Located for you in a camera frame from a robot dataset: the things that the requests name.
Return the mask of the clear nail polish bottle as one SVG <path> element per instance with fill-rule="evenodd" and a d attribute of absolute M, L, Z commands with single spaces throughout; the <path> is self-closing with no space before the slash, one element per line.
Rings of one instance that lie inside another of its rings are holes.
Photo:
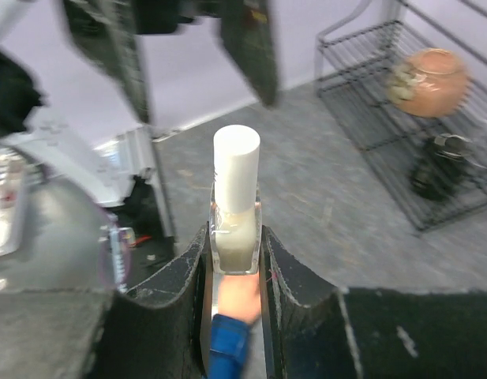
<path fill-rule="evenodd" d="M 259 188 L 253 208 L 242 213 L 228 213 L 217 205 L 215 185 L 212 185 L 208 226 L 215 273 L 225 276 L 258 273 L 262 236 Z"/>

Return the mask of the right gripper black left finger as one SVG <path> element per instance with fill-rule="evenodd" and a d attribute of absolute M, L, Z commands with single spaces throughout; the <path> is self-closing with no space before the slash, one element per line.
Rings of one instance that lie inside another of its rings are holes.
<path fill-rule="evenodd" d="M 207 373 L 208 229 L 122 294 L 0 291 L 0 378 L 200 378 Z"/>

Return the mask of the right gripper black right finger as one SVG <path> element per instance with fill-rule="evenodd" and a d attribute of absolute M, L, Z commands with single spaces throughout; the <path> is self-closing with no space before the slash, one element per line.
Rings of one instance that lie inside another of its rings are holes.
<path fill-rule="evenodd" d="M 269 378 L 487 378 L 487 291 L 337 287 L 268 227 L 260 274 Z"/>

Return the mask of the white nail polish cap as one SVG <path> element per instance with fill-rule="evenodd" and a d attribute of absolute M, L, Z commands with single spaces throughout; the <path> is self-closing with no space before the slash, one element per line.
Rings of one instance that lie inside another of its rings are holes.
<path fill-rule="evenodd" d="M 215 202 L 224 211 L 242 213 L 254 206 L 260 135 L 244 125 L 229 125 L 213 137 Z"/>

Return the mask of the blue plaid sleeve forearm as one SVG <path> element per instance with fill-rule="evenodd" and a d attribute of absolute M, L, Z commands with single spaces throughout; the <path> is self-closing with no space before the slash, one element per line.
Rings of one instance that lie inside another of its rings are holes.
<path fill-rule="evenodd" d="M 251 328 L 216 314 L 212 319 L 208 379 L 239 379 L 247 360 Z"/>

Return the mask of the person's hand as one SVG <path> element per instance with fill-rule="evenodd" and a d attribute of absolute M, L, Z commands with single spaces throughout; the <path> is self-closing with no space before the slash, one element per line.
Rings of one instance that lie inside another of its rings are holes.
<path fill-rule="evenodd" d="M 261 314 L 259 275 L 224 276 L 218 289 L 218 314 L 254 324 Z"/>

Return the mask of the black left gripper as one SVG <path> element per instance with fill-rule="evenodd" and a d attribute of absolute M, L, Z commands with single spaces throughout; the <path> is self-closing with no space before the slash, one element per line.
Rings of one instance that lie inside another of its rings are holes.
<path fill-rule="evenodd" d="M 219 18 L 223 47 L 260 103 L 275 106 L 278 66 L 269 2 L 62 1 L 69 37 L 80 53 L 121 87 L 140 122 L 150 122 L 147 86 L 136 35 L 174 34 L 198 17 Z"/>

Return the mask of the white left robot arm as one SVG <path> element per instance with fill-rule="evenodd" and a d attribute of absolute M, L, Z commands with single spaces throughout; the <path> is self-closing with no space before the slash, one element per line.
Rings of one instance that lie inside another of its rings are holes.
<path fill-rule="evenodd" d="M 272 106 L 278 93 L 277 65 L 268 2 L 215 1 L 213 17 L 220 19 L 220 38 L 262 104 Z M 141 1 L 65 1 L 62 5 L 75 47 L 121 86 L 140 122 L 136 151 L 159 161 L 152 147 L 148 89 L 140 67 L 138 35 L 155 34 L 155 10 Z M 33 106 L 25 117 L 0 121 L 0 142 L 25 152 L 67 175 L 106 208 L 122 205 L 127 185 L 122 174 L 83 142 L 52 110 L 41 103 L 33 85 L 21 90 Z"/>

